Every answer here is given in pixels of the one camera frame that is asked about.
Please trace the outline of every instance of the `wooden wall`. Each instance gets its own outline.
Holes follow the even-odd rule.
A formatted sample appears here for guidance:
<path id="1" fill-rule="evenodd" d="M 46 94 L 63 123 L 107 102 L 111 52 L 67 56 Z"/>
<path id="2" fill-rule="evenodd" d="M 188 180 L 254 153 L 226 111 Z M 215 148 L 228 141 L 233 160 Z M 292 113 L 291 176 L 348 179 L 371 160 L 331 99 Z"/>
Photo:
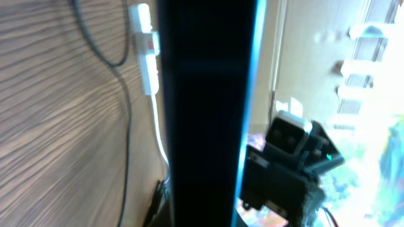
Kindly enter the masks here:
<path id="1" fill-rule="evenodd" d="M 120 0 L 81 2 L 118 61 Z M 119 71 L 133 104 L 125 226 L 139 226 L 165 166 L 133 49 Z M 0 226 L 115 226 L 127 119 L 121 87 L 82 39 L 69 0 L 0 1 Z"/>

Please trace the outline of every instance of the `black camera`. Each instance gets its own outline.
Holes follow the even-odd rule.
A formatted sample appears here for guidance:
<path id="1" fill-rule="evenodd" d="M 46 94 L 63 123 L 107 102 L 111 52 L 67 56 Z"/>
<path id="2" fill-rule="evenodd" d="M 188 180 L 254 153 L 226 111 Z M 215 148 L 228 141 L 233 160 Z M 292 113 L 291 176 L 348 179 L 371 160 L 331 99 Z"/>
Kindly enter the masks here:
<path id="1" fill-rule="evenodd" d="M 312 226 L 325 199 L 319 175 L 344 159 L 321 124 L 281 111 L 262 151 L 247 147 L 240 198 L 244 209 L 267 206 L 290 226 Z"/>

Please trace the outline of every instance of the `white power strip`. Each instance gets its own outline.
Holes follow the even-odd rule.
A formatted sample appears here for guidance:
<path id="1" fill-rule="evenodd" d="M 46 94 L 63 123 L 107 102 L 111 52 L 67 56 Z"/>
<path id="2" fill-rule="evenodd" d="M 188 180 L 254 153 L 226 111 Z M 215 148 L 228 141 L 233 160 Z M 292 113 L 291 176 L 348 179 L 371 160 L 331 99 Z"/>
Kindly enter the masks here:
<path id="1" fill-rule="evenodd" d="M 136 54 L 140 65 L 143 93 L 158 92 L 156 55 L 160 53 L 158 32 L 152 31 L 149 6 L 145 3 L 130 7 Z"/>

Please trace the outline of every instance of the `white cable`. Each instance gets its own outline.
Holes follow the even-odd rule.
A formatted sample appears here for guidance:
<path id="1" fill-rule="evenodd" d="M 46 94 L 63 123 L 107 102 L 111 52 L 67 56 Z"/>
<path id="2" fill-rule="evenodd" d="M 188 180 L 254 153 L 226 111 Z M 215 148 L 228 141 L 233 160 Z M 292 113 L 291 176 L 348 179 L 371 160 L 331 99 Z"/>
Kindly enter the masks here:
<path id="1" fill-rule="evenodd" d="M 167 156 L 165 155 L 164 148 L 163 148 L 163 143 L 162 143 L 162 138 L 160 136 L 160 127 L 158 125 L 158 113 L 157 113 L 156 96 L 155 95 L 150 95 L 150 98 L 151 98 L 151 104 L 153 106 L 154 127 L 155 127 L 155 131 L 156 131 L 156 139 L 157 139 L 158 149 L 160 150 L 160 154 L 162 155 L 165 163 L 167 164 L 167 179 L 164 181 L 164 183 L 167 183 L 170 180 L 170 164 L 169 164 L 169 160 L 167 159 Z"/>

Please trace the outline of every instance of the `power cord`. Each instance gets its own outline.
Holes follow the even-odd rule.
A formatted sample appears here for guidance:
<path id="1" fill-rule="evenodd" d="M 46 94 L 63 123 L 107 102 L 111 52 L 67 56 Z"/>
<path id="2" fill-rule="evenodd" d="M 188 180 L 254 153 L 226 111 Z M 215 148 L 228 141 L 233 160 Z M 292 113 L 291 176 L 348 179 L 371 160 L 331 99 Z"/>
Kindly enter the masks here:
<path id="1" fill-rule="evenodd" d="M 107 58 L 102 53 L 102 51 L 97 47 L 97 44 L 95 43 L 95 41 L 91 35 L 91 32 L 89 31 L 87 24 L 85 23 L 85 20 L 81 13 L 80 0 L 71 0 L 71 6 L 73 8 L 73 13 L 76 16 L 76 22 L 80 28 L 83 38 L 86 40 L 87 44 L 90 46 L 90 48 L 94 52 L 94 54 L 100 59 L 101 62 L 103 62 L 110 69 L 110 71 L 113 73 L 113 75 L 120 82 L 120 84 L 122 86 L 122 91 L 123 91 L 124 97 L 125 97 L 126 108 L 128 109 L 128 127 L 127 127 L 127 131 L 126 131 L 126 166 L 125 166 L 125 176 L 124 176 L 124 192 L 123 192 L 123 197 L 122 197 L 121 213 L 119 215 L 119 220 L 118 220 L 118 224 L 117 224 L 117 227 L 121 227 L 124 212 L 125 212 L 125 207 L 126 207 L 126 196 L 127 196 L 127 192 L 128 192 L 129 155 L 130 155 L 130 150 L 131 150 L 132 105 L 131 105 L 131 98 L 129 95 L 128 86 L 127 86 L 124 78 L 122 77 L 122 75 L 119 74 L 119 72 L 116 70 L 116 67 L 123 65 L 126 62 L 126 60 L 128 59 L 128 55 L 129 55 L 131 30 L 130 30 L 130 24 L 129 24 L 128 1 L 122 0 L 122 6 L 123 6 L 123 11 L 124 11 L 126 41 L 125 41 L 124 55 L 123 55 L 122 59 L 117 63 L 108 61 Z"/>
<path id="2" fill-rule="evenodd" d="M 334 227 L 338 227 L 338 223 L 336 222 L 336 220 L 335 220 L 333 214 L 331 213 L 331 211 L 327 207 L 321 207 L 321 208 L 323 209 L 323 211 L 326 214 L 328 224 L 330 225 L 330 227 L 331 227 L 331 223 L 330 223 L 330 219 L 328 219 L 328 217 L 331 218 L 331 222 L 333 223 Z"/>
<path id="3" fill-rule="evenodd" d="M 167 156 L 165 155 L 163 144 L 162 144 L 162 138 L 160 137 L 160 127 L 158 126 L 158 112 L 157 112 L 156 96 L 151 94 L 150 98 L 151 98 L 151 105 L 153 106 L 154 126 L 155 126 L 155 131 L 156 131 L 158 149 L 160 150 L 160 154 L 162 155 L 165 163 L 167 164 L 167 178 L 164 180 L 164 183 L 168 183 L 170 180 L 170 163 L 169 163 L 169 160 L 167 159 Z"/>

